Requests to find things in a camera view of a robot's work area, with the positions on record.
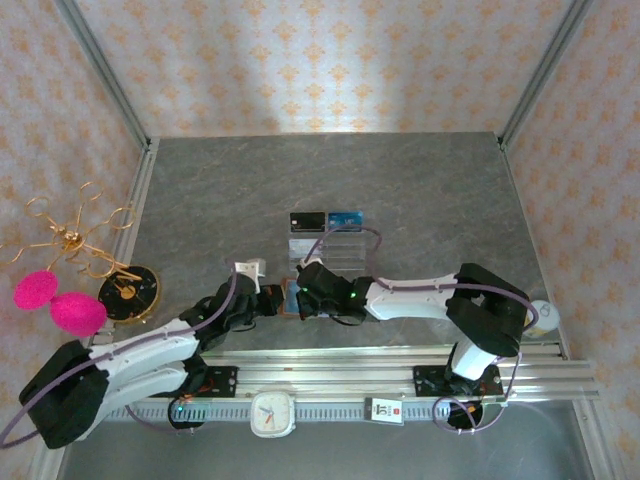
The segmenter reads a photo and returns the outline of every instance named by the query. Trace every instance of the clock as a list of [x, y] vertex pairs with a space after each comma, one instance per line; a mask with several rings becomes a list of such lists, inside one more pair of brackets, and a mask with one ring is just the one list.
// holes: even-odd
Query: clock
[[295, 425], [293, 397], [284, 392], [263, 392], [251, 402], [251, 431], [261, 438], [289, 435]]

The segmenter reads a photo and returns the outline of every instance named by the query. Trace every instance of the pink fluffy ball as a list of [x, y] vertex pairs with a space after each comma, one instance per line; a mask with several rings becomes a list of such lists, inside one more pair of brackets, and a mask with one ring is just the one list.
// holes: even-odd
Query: pink fluffy ball
[[51, 301], [58, 290], [58, 277], [52, 272], [41, 270], [22, 279], [13, 292], [13, 301], [22, 310], [35, 310]]
[[107, 309], [89, 295], [68, 292], [51, 300], [51, 318], [62, 330], [77, 337], [87, 337], [105, 324]]

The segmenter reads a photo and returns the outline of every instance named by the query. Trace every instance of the patterned wallpaper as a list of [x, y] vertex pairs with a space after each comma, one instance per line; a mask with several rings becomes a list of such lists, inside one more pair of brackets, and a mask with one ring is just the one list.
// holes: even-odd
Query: patterned wallpaper
[[570, 0], [79, 0], [152, 136], [500, 131]]
[[509, 152], [575, 356], [640, 465], [640, 9], [595, 2]]
[[[52, 199], [54, 219], [71, 220], [77, 189], [100, 180], [105, 193], [87, 212], [87, 222], [127, 200], [139, 148], [107, 99], [51, 0], [0, 4], [0, 243], [27, 244], [50, 238], [23, 204], [36, 195]], [[96, 238], [109, 246], [107, 232]], [[18, 411], [18, 393], [66, 338], [48, 315], [25, 314], [13, 305], [12, 290], [30, 271], [42, 269], [53, 251], [31, 252], [0, 267], [0, 425]], [[0, 262], [5, 260], [0, 252]], [[71, 265], [56, 268], [60, 291], [95, 291]], [[16, 434], [33, 430], [24, 420]], [[23, 479], [36, 441], [0, 451], [0, 477]]]

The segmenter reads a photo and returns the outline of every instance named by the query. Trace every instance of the white plastic casing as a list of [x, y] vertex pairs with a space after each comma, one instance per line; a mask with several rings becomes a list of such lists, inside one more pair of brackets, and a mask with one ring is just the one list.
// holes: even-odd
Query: white plastic casing
[[179, 332], [189, 328], [190, 326], [187, 322], [174, 318], [166, 325], [156, 328], [151, 332], [110, 345], [91, 347], [89, 357], [97, 358], [105, 353], [112, 353], [124, 345], [138, 342], [142, 338], [157, 334], [165, 335], [164, 338], [160, 337], [156, 340], [143, 343], [122, 355], [115, 355], [110, 359], [102, 360], [96, 364], [98, 369], [106, 370], [109, 373], [107, 394], [110, 390], [128, 383], [139, 375], [146, 374], [154, 368], [190, 358], [196, 352], [199, 343], [196, 339], [195, 332], [178, 336], [168, 336], [169, 333]]
[[236, 272], [246, 275], [256, 285], [256, 294], [260, 293], [260, 282], [258, 279], [264, 277], [267, 272], [267, 262], [262, 258], [252, 258], [246, 262], [236, 262]]
[[173, 392], [180, 388], [186, 379], [187, 372], [184, 369], [184, 364], [174, 362], [139, 375], [118, 388], [109, 388], [100, 404], [93, 424], [82, 436], [78, 437], [78, 440], [86, 439], [109, 412], [159, 392]]
[[[454, 274], [428, 280], [381, 280], [392, 288], [457, 283]], [[401, 292], [372, 283], [367, 291], [365, 308], [378, 320], [390, 320], [398, 317], [448, 320], [446, 301], [453, 296], [454, 292], [454, 289]]]
[[498, 357], [487, 353], [468, 338], [460, 340], [453, 352], [451, 370], [456, 375], [478, 380], [484, 370]]

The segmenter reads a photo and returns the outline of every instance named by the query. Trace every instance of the label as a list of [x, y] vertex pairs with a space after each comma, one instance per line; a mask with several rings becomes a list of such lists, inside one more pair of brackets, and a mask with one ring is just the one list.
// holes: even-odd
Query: label
[[402, 417], [402, 402], [400, 400], [387, 400], [385, 398], [364, 399], [365, 420], [378, 423], [390, 423], [404, 425]]

